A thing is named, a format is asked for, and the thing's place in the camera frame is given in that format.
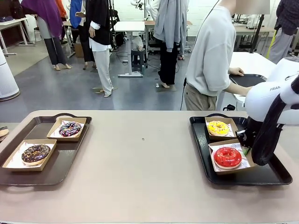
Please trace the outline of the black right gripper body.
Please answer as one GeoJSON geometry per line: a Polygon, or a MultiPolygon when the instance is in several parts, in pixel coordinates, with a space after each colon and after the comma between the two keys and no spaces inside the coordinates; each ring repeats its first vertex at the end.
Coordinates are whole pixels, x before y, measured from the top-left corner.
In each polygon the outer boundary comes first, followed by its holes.
{"type": "Polygon", "coordinates": [[[259,133],[262,122],[255,121],[251,117],[246,119],[245,125],[241,130],[235,132],[237,139],[243,147],[252,148],[259,133]]]}

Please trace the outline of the person's left hand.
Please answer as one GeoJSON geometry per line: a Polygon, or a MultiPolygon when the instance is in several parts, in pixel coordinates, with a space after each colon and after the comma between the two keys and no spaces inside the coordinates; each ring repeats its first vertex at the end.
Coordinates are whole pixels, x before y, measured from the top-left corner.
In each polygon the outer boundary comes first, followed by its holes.
{"type": "Polygon", "coordinates": [[[239,68],[239,67],[236,67],[236,68],[229,68],[228,73],[229,73],[230,75],[244,76],[244,71],[243,71],[241,68],[239,68]]]}

